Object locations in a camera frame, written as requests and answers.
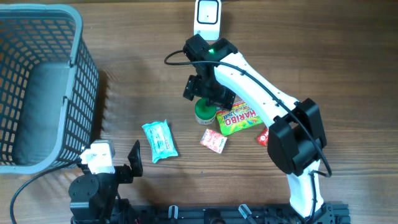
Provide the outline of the green lid seasoning jar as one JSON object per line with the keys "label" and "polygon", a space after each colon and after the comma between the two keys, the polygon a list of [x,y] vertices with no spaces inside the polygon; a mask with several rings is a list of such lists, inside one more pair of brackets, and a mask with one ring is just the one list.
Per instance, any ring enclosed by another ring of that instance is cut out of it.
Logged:
{"label": "green lid seasoning jar", "polygon": [[195,103],[195,119],[199,124],[209,125],[216,118],[216,106],[206,105],[206,99],[201,98]]}

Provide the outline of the teal tissue pack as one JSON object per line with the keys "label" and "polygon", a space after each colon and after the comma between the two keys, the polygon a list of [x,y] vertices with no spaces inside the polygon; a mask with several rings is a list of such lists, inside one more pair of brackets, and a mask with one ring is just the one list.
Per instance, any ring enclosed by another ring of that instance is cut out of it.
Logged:
{"label": "teal tissue pack", "polygon": [[177,157],[172,133],[167,120],[154,121],[142,126],[152,151],[152,162],[156,164],[160,159]]}

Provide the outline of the green Haribo gummy bag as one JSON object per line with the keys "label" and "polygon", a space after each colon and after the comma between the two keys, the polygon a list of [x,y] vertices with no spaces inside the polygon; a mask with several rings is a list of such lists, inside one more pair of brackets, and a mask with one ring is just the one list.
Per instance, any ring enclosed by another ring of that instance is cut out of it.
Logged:
{"label": "green Haribo gummy bag", "polygon": [[234,103],[230,111],[219,110],[216,118],[224,136],[263,123],[257,113],[244,101]]}

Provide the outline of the red white snack packet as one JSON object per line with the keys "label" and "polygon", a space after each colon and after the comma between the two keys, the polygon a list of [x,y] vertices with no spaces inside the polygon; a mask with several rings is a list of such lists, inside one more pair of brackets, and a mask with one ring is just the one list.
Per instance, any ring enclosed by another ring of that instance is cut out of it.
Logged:
{"label": "red white snack packet", "polygon": [[211,129],[206,129],[200,141],[200,144],[218,154],[221,154],[223,152],[227,140],[228,138],[223,136],[222,134]]}

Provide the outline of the red Nescafe coffee stick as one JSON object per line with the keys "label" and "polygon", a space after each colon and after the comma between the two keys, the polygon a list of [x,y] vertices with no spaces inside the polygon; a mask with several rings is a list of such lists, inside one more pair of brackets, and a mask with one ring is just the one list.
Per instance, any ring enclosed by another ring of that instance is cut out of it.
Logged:
{"label": "red Nescafe coffee stick", "polygon": [[267,146],[269,139],[269,130],[265,128],[263,132],[257,137],[257,142],[262,146]]}

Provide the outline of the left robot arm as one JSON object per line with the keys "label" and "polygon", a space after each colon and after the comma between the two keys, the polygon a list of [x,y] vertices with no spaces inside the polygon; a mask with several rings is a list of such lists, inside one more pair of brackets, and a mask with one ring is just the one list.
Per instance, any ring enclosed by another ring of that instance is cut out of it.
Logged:
{"label": "left robot arm", "polygon": [[131,184],[143,175],[140,142],[127,155],[129,164],[113,165],[115,155],[111,140],[95,140],[80,155],[78,167],[83,175],[68,189],[71,198],[71,223],[140,223],[129,200],[121,198],[119,185]]}

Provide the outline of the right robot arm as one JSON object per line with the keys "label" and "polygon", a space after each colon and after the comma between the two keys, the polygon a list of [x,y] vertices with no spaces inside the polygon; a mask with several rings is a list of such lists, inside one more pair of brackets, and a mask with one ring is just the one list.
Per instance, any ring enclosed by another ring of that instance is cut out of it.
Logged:
{"label": "right robot arm", "polygon": [[183,96],[198,96],[207,105],[231,110],[235,96],[245,101],[269,130],[267,151],[273,163],[287,175],[290,206],[307,220],[321,208],[318,178],[326,163],[322,149],[325,131],[318,105],[299,101],[277,89],[253,69],[228,40],[208,44],[200,35],[189,38],[182,52],[193,65]]}

